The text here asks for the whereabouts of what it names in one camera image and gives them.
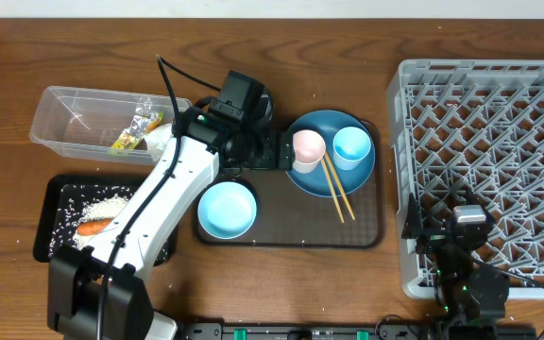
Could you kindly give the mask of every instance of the carrot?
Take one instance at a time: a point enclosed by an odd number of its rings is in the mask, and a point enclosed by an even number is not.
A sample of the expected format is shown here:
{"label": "carrot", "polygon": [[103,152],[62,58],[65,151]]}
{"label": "carrot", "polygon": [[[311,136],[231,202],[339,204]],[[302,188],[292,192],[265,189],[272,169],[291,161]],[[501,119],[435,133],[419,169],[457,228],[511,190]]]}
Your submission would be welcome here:
{"label": "carrot", "polygon": [[98,232],[104,230],[104,228],[112,221],[112,218],[101,219],[97,221],[90,221],[81,223],[76,229],[76,233],[81,236],[93,236]]}

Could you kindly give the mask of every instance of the wooden chopsticks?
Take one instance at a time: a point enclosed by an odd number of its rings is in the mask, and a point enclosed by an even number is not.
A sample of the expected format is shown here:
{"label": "wooden chopsticks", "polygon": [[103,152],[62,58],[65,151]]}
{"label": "wooden chopsticks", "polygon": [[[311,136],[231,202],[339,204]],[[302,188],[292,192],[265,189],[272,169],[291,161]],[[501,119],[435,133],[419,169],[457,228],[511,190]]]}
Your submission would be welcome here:
{"label": "wooden chopsticks", "polygon": [[354,216],[354,212],[351,209],[351,206],[349,205],[348,197],[346,196],[346,192],[344,191],[344,187],[341,185],[341,181],[339,180],[339,177],[337,176],[337,172],[335,171],[335,167],[332,165],[331,158],[329,157],[329,154],[325,152],[325,157],[320,160],[322,163],[322,169],[325,171],[325,177],[327,178],[327,184],[329,184],[329,189],[331,190],[332,199],[335,202],[335,208],[337,208],[337,212],[339,213],[339,218],[341,218],[341,223],[344,223],[344,215],[341,213],[341,207],[339,207],[339,201],[337,200],[337,195],[335,194],[335,188],[332,185],[331,182],[331,176],[329,176],[329,170],[327,169],[327,164],[329,164],[329,167],[332,172],[333,179],[335,179],[335,183],[337,183],[337,187],[339,188],[339,192],[341,193],[341,197],[344,198],[344,202],[346,202],[346,206],[348,207],[349,214],[351,215],[351,219],[355,220],[356,217]]}

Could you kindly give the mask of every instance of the food package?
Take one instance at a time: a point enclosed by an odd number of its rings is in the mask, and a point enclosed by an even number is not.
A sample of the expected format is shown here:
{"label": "food package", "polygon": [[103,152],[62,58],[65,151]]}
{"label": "food package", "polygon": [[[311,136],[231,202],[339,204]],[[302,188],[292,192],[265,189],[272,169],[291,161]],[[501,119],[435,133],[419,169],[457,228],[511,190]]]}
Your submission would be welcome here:
{"label": "food package", "polygon": [[163,112],[155,111],[150,97],[141,97],[136,104],[135,115],[131,125],[121,132],[119,138],[112,145],[112,155],[126,155],[120,150],[134,149],[144,136],[155,128],[162,120]]}

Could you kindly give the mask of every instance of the light blue bowl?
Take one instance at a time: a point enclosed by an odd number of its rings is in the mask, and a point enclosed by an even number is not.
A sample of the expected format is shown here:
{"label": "light blue bowl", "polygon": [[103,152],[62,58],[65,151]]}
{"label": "light blue bowl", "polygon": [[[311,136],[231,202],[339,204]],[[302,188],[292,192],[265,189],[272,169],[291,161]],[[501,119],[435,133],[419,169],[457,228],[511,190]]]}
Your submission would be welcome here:
{"label": "light blue bowl", "polygon": [[255,221],[255,196],[236,182],[209,188],[198,202],[198,221],[211,236],[228,240],[244,234]]}
{"label": "light blue bowl", "polygon": [[362,129],[342,128],[332,140],[332,160],[338,168],[351,170],[368,155],[371,145],[368,133]]}

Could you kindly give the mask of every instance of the gray dish rack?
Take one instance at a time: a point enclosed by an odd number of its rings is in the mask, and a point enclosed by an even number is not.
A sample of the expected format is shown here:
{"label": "gray dish rack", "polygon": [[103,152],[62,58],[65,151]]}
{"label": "gray dish rack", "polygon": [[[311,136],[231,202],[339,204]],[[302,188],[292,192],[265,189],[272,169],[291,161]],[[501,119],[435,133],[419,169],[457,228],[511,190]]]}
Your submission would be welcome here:
{"label": "gray dish rack", "polygon": [[[544,282],[544,61],[405,60],[387,89],[402,288],[434,297],[434,262],[401,240],[408,196],[424,225],[466,186],[499,221],[475,257]],[[510,298],[544,298],[514,283]]]}

